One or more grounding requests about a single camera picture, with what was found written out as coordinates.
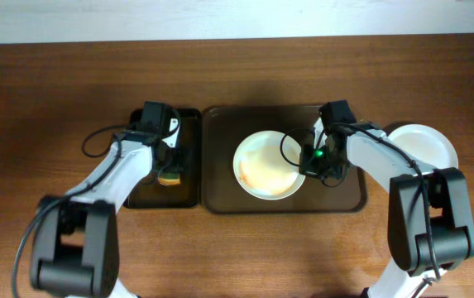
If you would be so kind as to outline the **green and orange sponge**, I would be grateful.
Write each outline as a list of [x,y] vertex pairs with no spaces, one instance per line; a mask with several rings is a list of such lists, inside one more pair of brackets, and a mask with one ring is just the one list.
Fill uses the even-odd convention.
[[157,182],[160,185],[165,185],[165,186],[180,185],[181,184],[180,174],[171,173],[171,172],[159,174],[157,177]]

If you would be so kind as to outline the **white plate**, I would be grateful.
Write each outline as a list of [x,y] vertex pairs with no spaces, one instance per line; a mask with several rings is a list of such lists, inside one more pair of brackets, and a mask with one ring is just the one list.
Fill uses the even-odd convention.
[[393,130],[389,139],[424,163],[438,169],[458,168],[457,152],[438,130],[422,124],[407,124]]
[[263,200],[285,199],[305,180],[294,165],[300,153],[297,141],[282,132],[255,132],[238,145],[233,173],[248,194]]

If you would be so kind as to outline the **white plate front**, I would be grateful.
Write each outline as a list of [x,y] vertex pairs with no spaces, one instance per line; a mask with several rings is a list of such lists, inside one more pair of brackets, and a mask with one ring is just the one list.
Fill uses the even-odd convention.
[[422,124],[407,124],[393,130],[389,139],[424,163],[438,169],[458,168],[457,152],[438,130]]

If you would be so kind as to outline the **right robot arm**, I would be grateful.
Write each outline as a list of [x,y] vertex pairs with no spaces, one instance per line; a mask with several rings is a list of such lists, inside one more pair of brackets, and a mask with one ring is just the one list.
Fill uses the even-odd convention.
[[474,221],[464,174],[438,169],[395,145],[373,123],[356,120],[347,101],[319,109],[313,144],[302,146],[299,173],[325,184],[364,170],[389,195],[391,260],[364,297],[420,297],[442,276],[474,257]]

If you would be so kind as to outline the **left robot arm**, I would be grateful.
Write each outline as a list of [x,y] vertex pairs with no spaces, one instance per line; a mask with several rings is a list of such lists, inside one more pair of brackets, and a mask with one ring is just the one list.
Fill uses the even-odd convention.
[[31,287],[56,297],[131,297],[118,278],[117,213],[136,185],[172,161],[181,127],[178,111],[146,102],[141,117],[115,126],[102,161],[64,195],[40,201],[31,238]]

